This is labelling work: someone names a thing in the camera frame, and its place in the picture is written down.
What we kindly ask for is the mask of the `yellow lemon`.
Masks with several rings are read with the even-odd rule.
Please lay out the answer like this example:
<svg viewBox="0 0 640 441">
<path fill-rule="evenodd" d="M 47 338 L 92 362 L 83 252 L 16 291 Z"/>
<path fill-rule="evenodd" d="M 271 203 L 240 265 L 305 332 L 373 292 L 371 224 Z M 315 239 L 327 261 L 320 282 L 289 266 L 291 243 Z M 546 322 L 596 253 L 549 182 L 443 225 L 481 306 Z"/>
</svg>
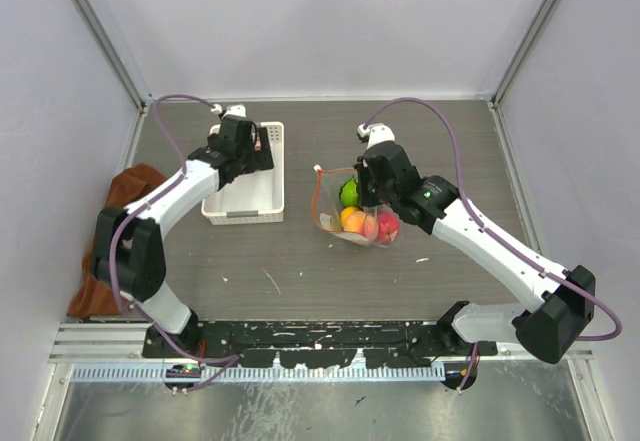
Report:
<svg viewBox="0 0 640 441">
<path fill-rule="evenodd" d="M 360 209 L 358 207 L 355 206 L 350 206 L 350 207 L 346 207 L 344 208 L 341 213 L 340 213 L 340 223 L 341 225 L 344 225 L 346 220 L 354 213 L 359 212 Z"/>
</svg>

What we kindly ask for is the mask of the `clear orange zip bag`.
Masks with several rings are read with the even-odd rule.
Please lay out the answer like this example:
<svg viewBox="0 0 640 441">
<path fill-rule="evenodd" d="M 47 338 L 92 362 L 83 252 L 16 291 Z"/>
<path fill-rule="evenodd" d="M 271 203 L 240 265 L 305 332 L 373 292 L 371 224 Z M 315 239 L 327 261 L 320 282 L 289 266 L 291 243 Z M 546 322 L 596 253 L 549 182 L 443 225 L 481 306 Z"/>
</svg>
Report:
<svg viewBox="0 0 640 441">
<path fill-rule="evenodd" d="M 311 214 L 316 225 L 322 231 L 344 241 L 365 247 L 388 248 L 400 242 L 401 236 L 403 235 L 401 222 L 398 236 L 392 243 L 389 244 L 380 244 L 375 241 L 376 238 L 368 239 L 361 235 L 344 231 L 343 225 L 341 225 L 340 223 L 340 213 L 345 207 L 340 201 L 339 192 L 340 188 L 346 181 L 352 178 L 355 178 L 357 180 L 356 170 L 353 168 L 325 170 L 319 164 L 316 164 L 313 169 L 316 173 L 317 178 L 311 202 Z M 358 208 L 360 209 L 360 211 L 364 211 L 374 216 L 375 219 L 377 218 L 377 214 L 379 211 L 393 212 L 389 207 L 385 205 L 379 205 L 373 208 L 365 208 L 360 204 Z"/>
</svg>

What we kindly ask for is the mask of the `red apple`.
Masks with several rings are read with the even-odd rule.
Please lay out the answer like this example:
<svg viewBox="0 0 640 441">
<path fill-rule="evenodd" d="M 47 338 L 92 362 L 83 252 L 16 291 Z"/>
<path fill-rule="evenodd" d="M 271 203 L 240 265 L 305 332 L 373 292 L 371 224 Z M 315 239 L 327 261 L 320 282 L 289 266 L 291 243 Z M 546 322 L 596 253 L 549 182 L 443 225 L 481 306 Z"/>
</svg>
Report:
<svg viewBox="0 0 640 441">
<path fill-rule="evenodd" d="M 375 241 L 380 244 L 392 243 L 399 234 L 399 219 L 393 212 L 379 211 L 376 220 L 378 223 L 378 234 Z"/>
</svg>

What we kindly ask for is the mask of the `green striped ball fruit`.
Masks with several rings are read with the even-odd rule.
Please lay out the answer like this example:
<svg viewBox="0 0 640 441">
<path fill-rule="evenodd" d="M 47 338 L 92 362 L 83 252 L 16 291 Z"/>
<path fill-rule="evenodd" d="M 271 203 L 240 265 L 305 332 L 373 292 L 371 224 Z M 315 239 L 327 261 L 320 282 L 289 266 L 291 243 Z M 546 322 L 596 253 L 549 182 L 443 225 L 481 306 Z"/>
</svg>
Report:
<svg viewBox="0 0 640 441">
<path fill-rule="evenodd" d="M 339 197 L 345 208 L 358 208 L 360 206 L 358 181 L 355 178 L 346 181 L 340 188 Z"/>
</svg>

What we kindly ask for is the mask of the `peach fruit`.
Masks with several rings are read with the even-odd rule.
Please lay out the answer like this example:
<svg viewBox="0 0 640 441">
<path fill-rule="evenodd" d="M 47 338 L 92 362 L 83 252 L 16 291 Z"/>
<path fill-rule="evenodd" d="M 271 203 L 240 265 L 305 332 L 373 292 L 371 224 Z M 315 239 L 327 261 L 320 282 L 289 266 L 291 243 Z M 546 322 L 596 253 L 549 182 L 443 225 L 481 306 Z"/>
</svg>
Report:
<svg viewBox="0 0 640 441">
<path fill-rule="evenodd" d="M 364 211 L 354 211 L 344 220 L 343 230 L 368 239 L 375 239 L 378 234 L 378 223 L 374 216 Z"/>
</svg>

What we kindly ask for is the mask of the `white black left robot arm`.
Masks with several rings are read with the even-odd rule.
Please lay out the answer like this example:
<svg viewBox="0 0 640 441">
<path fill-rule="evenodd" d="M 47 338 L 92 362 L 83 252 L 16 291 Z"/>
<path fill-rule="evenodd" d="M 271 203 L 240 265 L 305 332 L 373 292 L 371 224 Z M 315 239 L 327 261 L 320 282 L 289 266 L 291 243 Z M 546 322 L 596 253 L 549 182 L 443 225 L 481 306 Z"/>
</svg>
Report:
<svg viewBox="0 0 640 441">
<path fill-rule="evenodd" d="M 276 171 L 270 127 L 225 111 L 205 146 L 158 188 L 124 208 L 105 207 L 96 222 L 92 271 L 112 289 L 119 308 L 130 303 L 166 333 L 165 346 L 178 357 L 200 345 L 197 314 L 169 286 L 164 239 L 201 201 L 242 184 L 231 199 L 247 202 L 270 190 Z"/>
</svg>

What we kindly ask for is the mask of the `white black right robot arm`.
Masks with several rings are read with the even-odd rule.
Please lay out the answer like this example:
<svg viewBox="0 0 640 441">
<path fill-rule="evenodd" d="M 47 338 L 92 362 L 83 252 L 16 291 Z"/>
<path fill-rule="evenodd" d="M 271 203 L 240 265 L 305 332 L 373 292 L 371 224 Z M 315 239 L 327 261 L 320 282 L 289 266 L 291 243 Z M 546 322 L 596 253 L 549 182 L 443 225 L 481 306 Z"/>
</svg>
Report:
<svg viewBox="0 0 640 441">
<path fill-rule="evenodd" d="M 392 140 L 369 144 L 356 164 L 362 200 L 388 206 L 401 221 L 460 250 L 500 281 L 514 304 L 458 302 L 440 319 L 438 340 L 459 355 L 473 343 L 519 343 L 558 363 L 594 317 L 595 275 L 568 270 L 527 246 L 464 202 L 446 179 L 422 177 Z"/>
</svg>

